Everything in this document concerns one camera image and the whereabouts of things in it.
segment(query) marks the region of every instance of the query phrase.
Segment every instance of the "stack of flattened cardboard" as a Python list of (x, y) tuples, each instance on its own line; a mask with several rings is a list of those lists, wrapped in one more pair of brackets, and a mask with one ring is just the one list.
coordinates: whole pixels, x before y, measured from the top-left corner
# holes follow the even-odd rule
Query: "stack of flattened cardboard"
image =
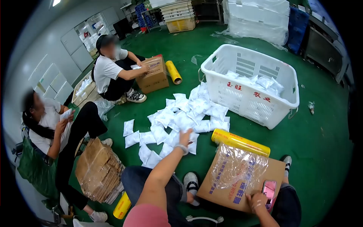
[(120, 185), (122, 169), (123, 165), (112, 149), (95, 138), (88, 142), (78, 159), (76, 177), (86, 197), (103, 203), (113, 189)]

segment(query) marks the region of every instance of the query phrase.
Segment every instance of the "white sneaker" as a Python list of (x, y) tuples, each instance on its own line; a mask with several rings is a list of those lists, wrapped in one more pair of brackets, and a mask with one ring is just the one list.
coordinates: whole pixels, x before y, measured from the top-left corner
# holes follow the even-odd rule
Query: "white sneaker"
[(138, 103), (140, 103), (140, 102), (144, 102), (146, 100), (146, 95), (141, 94), (140, 92), (135, 91), (134, 89), (132, 89), (130, 95), (126, 94), (126, 99), (129, 102), (138, 102)]
[(106, 212), (93, 211), (93, 213), (90, 215), (90, 218), (93, 222), (106, 222), (108, 216)]
[(105, 139), (101, 141), (103, 144), (108, 145), (109, 147), (112, 147), (113, 141), (111, 138)]

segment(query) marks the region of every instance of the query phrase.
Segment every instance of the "ponytail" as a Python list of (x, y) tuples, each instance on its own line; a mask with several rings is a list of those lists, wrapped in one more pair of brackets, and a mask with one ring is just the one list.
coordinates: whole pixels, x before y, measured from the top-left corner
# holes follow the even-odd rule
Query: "ponytail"
[(41, 137), (47, 139), (54, 139), (54, 130), (49, 127), (43, 127), (38, 125), (33, 118), (31, 118), (32, 114), (30, 113), (30, 109), (33, 108), (34, 105), (34, 92), (29, 92), (24, 100), (25, 111), (23, 111), (23, 122), (24, 124), (31, 130), (33, 130), (36, 134)]

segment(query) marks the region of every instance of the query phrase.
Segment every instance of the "plastic basket handle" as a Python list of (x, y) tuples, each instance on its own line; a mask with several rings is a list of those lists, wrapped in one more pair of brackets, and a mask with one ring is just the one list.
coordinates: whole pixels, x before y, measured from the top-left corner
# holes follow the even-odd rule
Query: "plastic basket handle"
[(296, 114), (298, 111), (299, 111), (299, 107), (297, 107), (297, 108), (296, 108), (296, 111), (295, 111), (295, 113), (293, 114), (293, 109), (291, 109), (291, 113), (289, 114), (288, 118), (289, 118), (289, 119), (291, 119), (292, 117), (294, 117), (294, 116), (295, 116), (295, 114)]
[(198, 69), (198, 79), (199, 79), (199, 82), (202, 82), (204, 80), (204, 77), (205, 77), (205, 74), (203, 74), (202, 79), (200, 79), (200, 68), (199, 68)]

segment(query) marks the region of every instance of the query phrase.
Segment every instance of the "cardboard box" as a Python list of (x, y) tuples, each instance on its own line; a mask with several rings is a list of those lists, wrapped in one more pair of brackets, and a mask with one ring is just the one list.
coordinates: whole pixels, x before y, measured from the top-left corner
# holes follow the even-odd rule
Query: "cardboard box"
[(136, 78), (136, 82), (144, 94), (169, 87), (167, 70), (163, 57), (152, 57), (141, 63), (150, 66), (146, 75)]
[(231, 209), (252, 213), (245, 193), (262, 192), (265, 180), (276, 181), (275, 201), (284, 171), (284, 162), (220, 143), (197, 196)]

